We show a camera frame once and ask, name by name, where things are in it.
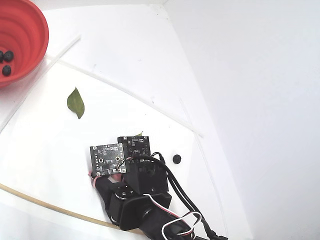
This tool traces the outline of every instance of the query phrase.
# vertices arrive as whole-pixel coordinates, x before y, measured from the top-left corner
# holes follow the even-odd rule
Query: red collapsible bowl
[[[47,51],[49,28],[40,9],[29,0],[0,0],[0,51],[12,51],[11,62],[0,62],[0,88],[36,71]],[[4,76],[5,65],[11,74]]]

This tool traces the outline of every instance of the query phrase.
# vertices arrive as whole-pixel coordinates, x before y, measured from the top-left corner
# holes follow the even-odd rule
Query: black cable
[[[180,198],[180,200],[185,204],[185,206],[186,206],[188,209],[189,209],[189,207],[192,207],[192,208],[193,208],[192,211],[197,211],[197,212],[199,212],[199,213],[202,215],[202,220],[201,220],[201,222],[202,222],[202,224],[203,224],[203,226],[204,226],[204,230],[205,230],[207,236],[209,237],[209,239],[212,239],[214,236],[216,236],[216,233],[211,230],[209,224],[208,224],[207,221],[205,220],[204,215],[200,212],[200,210],[197,208],[197,206],[196,206],[196,205],[191,201],[191,199],[187,196],[187,194],[185,193],[185,191],[184,191],[184,190],[182,189],[182,187],[180,186],[178,180],[177,180],[176,177],[174,176],[174,174],[171,172],[171,170],[168,168],[168,166],[167,166],[164,162],[162,162],[162,161],[160,161],[160,160],[158,160],[158,159],[156,159],[156,158],[154,158],[154,157],[152,157],[152,156],[138,156],[138,157],[133,157],[132,159],[134,159],[134,160],[149,160],[149,161],[154,161],[155,163],[157,163],[158,165],[160,165],[161,167],[163,167],[163,168],[166,170],[167,175],[169,176],[168,180],[169,180],[170,184],[173,182],[173,183],[175,184],[175,186],[176,186],[176,189],[178,189],[178,190],[180,191],[181,195],[185,198],[185,201],[182,200],[182,197],[180,196],[180,194],[177,193],[178,191],[175,191],[175,192],[177,193],[178,197]]]
[[[177,186],[175,185],[174,181],[172,180],[172,178],[167,175],[167,178],[174,190],[174,192],[176,193],[176,195],[179,197],[179,199],[181,200],[181,202],[183,202],[183,204],[186,206],[186,208],[190,211],[193,212],[195,211],[194,208],[186,201],[186,199],[181,195],[181,193],[179,192]]]

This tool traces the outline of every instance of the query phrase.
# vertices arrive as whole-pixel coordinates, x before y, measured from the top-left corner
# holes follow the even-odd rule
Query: electronic component
[[[124,157],[150,156],[150,143],[148,136],[121,136],[118,143],[123,144]],[[168,192],[166,171],[150,160],[127,160],[126,168],[129,173],[123,179],[138,194],[157,194]]]
[[[127,172],[125,162],[117,169],[117,165],[125,157],[122,143],[91,146],[90,154],[93,177]]]

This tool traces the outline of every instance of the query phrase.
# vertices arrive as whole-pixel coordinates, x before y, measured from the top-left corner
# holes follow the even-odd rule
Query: small leaf
[[[139,133],[138,135],[135,135],[135,137],[142,137],[142,133],[143,133],[144,131],[142,131],[141,133]]]
[[[74,91],[70,94],[66,103],[68,105],[68,108],[72,112],[76,113],[78,119],[80,119],[85,113],[85,104],[77,88],[75,88]]]

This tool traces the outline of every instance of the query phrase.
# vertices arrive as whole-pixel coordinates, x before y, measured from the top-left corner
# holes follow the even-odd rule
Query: white wall
[[[254,238],[319,239],[320,2],[169,0],[165,8]]]

